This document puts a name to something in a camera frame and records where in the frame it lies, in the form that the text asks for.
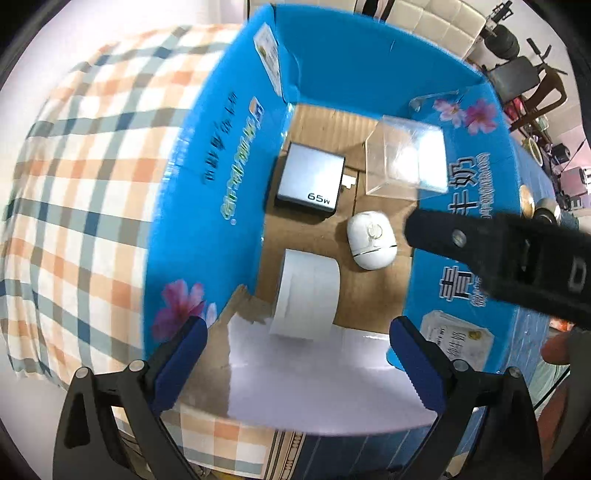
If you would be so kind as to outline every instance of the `cardboard floor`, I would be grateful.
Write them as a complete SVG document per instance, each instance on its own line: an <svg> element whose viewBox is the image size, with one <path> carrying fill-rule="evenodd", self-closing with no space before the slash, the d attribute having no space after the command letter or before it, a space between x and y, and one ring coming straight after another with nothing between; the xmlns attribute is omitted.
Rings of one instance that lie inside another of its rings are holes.
<svg viewBox="0 0 591 480"><path fill-rule="evenodd" d="M265 215L264 246L256 296L275 301L281 260L286 248L332 257L340 267L340 295L334 323L347 328L387 333L391 320L402 313L411 267L411 248L402 234L404 219L415 202L365 194L363 142L376 120L352 113L298 105L275 168ZM318 216L276 207L274 198L290 142L345 155L345 174L357 178L351 189L341 187L337 212ZM394 262L367 271L353 260L347 239L347 220L356 213L380 210L390 219L398 243Z"/></svg>

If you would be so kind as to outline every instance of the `product label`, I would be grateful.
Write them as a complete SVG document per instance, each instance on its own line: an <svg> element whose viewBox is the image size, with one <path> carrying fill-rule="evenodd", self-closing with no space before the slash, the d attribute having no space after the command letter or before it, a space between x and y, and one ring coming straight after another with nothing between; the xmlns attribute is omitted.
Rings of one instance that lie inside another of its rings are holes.
<svg viewBox="0 0 591 480"><path fill-rule="evenodd" d="M438 344L450 360L465 360L477 371L484 369L494 341L493 334L487 329L440 310L433 310L423 317L421 334Z"/></svg>
<svg viewBox="0 0 591 480"><path fill-rule="evenodd" d="M277 40L273 36L271 27L263 24L254 37L255 48L258 52L262 64L267 71L267 75L273 84L275 93L283 97L281 91L281 72L279 70L279 54L277 51Z"/></svg>

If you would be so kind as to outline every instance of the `pink wall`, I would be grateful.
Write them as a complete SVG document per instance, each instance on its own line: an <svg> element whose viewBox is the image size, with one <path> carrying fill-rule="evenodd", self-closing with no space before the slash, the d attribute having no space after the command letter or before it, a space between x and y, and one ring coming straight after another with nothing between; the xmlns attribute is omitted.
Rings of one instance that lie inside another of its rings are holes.
<svg viewBox="0 0 591 480"><path fill-rule="evenodd" d="M584 139L585 133L583 131L583 126L579 125L578 127L560 135L556 143L562 142L569 148L570 154L574 155ZM591 167L591 148L589 148L589 142L586 142L585 145L583 145L583 148L577 153L577 156L569 163L568 169L570 170L573 167Z"/></svg>

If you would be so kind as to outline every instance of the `floor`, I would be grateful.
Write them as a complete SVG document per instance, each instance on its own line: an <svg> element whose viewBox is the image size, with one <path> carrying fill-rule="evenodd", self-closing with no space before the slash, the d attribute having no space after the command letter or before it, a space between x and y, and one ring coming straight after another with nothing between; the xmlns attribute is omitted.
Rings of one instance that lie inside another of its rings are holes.
<svg viewBox="0 0 591 480"><path fill-rule="evenodd" d="M174 24L241 23L243 0L71 0L36 36L0 90L0 207L22 142L51 88L79 61L125 35ZM33 470L51 479L65 392L18 379L0 339L0 418Z"/></svg>

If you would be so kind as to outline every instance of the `roll of paper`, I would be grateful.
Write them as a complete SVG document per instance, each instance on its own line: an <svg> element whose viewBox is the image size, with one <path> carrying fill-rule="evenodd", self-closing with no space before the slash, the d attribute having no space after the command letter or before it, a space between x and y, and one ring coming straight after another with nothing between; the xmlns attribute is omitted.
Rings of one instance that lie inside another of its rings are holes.
<svg viewBox="0 0 591 480"><path fill-rule="evenodd" d="M271 333L308 340L328 337L339 302L334 258L286 249Z"/></svg>

